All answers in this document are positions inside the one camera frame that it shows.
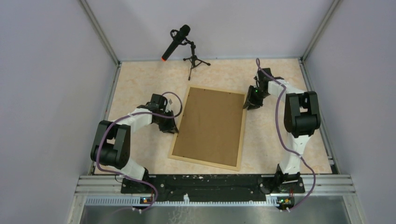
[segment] tripod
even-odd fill
[[[190,78],[191,78],[191,70],[192,69],[198,67],[198,65],[200,65],[201,63],[204,63],[207,66],[210,66],[210,63],[207,63],[207,62],[202,61],[201,59],[198,59],[198,57],[195,55],[196,46],[195,46],[194,42],[187,40],[187,38],[185,40],[186,40],[186,42],[189,45],[191,45],[191,54],[192,54],[192,56],[189,57],[189,58],[183,58],[183,61],[189,60],[191,62],[190,74],[188,75],[188,80],[190,80]]]

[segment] wooden tabletop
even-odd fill
[[[183,100],[188,84],[247,92],[254,85],[257,71],[254,59],[210,60],[192,71],[190,62],[124,62],[122,63],[109,120],[132,112],[137,106],[150,101],[151,94],[172,91]],[[262,68],[271,68],[272,74],[283,77],[291,85],[306,90],[297,59],[261,60]],[[176,97],[172,110],[180,109]],[[273,174],[285,150],[282,148],[275,127],[276,97],[264,99],[263,107],[247,112],[240,171],[209,167],[168,158],[173,135],[162,133],[158,125],[145,126],[131,136],[131,158],[148,169],[150,174]],[[279,106],[279,121],[283,139],[284,104]],[[327,153],[319,130],[308,142],[304,158],[317,173],[331,173]],[[301,173],[310,171],[301,163]]]

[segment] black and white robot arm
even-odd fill
[[[269,68],[263,69],[272,76]],[[318,97],[314,91],[303,91],[297,89],[286,82],[281,77],[275,77],[278,82],[286,87],[281,101],[285,103],[284,125],[287,131],[286,147],[300,155],[304,154],[305,146],[313,135],[314,131],[320,127],[320,114],[318,108]],[[258,71],[256,76],[256,86],[250,86],[247,99],[243,108],[248,110],[260,108],[263,99],[269,95],[279,97],[283,87],[277,82]],[[278,164],[277,185],[289,182],[297,182],[300,177],[300,158],[296,154],[287,152],[282,161]]]
[[[152,115],[152,113],[156,113],[173,117],[173,111],[170,105],[171,101],[168,101],[166,97],[153,94],[150,102],[147,102],[146,105],[139,106],[133,112],[129,113],[129,118],[117,122],[106,136],[106,141],[99,155],[100,164],[110,166],[114,171],[118,171],[137,180],[142,180],[144,176],[148,176],[147,169],[129,157],[130,136],[140,128],[152,123],[158,124],[159,130],[164,133],[178,133],[174,118],[169,119]],[[96,161],[100,142],[111,123],[113,121],[103,120],[98,125],[91,150],[92,161]],[[113,139],[114,143],[107,142],[107,140]]]

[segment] wall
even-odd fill
[[[65,223],[115,66],[77,0],[0,3],[0,223]]]
[[[343,1],[307,61],[341,171],[370,223],[394,223],[396,1]]]
[[[120,60],[160,60],[191,27],[199,58],[300,57],[332,0],[88,0]],[[190,57],[179,46],[170,57]]]

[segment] square board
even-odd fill
[[[245,97],[234,91],[189,86],[169,158],[239,171]]]

